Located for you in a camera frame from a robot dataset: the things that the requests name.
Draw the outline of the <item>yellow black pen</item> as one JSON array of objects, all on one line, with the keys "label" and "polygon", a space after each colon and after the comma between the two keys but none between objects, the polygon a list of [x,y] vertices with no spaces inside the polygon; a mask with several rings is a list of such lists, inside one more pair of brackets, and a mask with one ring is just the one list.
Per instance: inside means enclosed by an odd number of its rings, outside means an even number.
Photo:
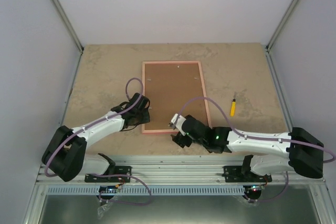
[{"label": "yellow black pen", "polygon": [[230,108],[230,116],[233,117],[236,111],[236,93],[233,96],[231,108]]}]

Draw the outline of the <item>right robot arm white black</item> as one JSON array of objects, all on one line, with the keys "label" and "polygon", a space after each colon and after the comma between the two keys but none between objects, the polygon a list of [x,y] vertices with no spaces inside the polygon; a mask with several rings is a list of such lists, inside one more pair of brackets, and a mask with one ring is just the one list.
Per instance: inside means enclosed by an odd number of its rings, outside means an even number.
[{"label": "right robot arm white black", "polygon": [[291,171],[313,179],[323,176],[323,144],[302,128],[276,134],[243,132],[230,127],[211,128],[191,115],[177,114],[170,127],[178,131],[172,141],[180,147],[195,143],[209,153],[246,153],[241,176],[248,182]]}]

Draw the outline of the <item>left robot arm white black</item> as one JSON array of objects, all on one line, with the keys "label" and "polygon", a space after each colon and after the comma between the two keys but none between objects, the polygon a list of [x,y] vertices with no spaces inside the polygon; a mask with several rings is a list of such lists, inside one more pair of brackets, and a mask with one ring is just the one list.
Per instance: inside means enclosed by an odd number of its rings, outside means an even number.
[{"label": "left robot arm white black", "polygon": [[127,131],[150,122],[150,100],[135,93],[131,99],[113,107],[104,116],[79,127],[56,129],[41,161],[47,177],[65,182],[79,174],[97,174],[104,182],[114,178],[115,163],[104,154],[87,155],[94,143],[116,132]]}]

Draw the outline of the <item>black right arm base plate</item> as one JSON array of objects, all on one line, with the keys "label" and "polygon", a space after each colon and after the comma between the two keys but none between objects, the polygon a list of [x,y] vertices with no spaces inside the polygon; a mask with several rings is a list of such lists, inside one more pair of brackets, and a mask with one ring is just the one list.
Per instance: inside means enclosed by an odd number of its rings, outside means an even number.
[{"label": "black right arm base plate", "polygon": [[268,183],[272,182],[271,175],[256,175],[251,171],[243,172],[241,166],[224,166],[222,176],[227,183]]}]

